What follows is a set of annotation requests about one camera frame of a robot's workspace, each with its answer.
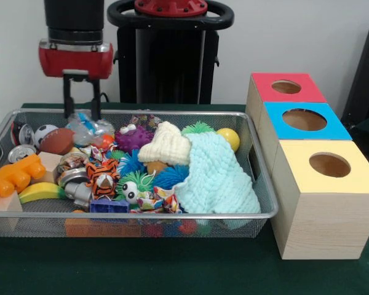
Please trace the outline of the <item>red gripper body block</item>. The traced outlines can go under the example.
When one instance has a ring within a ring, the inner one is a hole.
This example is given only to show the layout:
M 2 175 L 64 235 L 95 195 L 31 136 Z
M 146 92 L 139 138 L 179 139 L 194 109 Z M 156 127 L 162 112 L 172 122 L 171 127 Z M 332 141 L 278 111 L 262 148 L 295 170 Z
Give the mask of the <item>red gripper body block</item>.
M 113 68 L 111 43 L 69 45 L 42 39 L 38 54 L 42 71 L 47 77 L 84 74 L 91 79 L 107 79 Z

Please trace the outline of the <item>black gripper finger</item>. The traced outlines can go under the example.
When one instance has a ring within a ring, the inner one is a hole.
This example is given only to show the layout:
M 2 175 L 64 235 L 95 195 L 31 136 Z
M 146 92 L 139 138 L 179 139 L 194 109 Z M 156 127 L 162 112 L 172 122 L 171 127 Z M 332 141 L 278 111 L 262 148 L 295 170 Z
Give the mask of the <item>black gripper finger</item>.
M 68 119 L 74 113 L 74 100 L 71 97 L 72 76 L 63 76 L 64 115 Z
M 91 80 L 93 86 L 93 99 L 91 101 L 92 119 L 98 121 L 101 119 L 101 94 L 100 94 L 100 80 Z

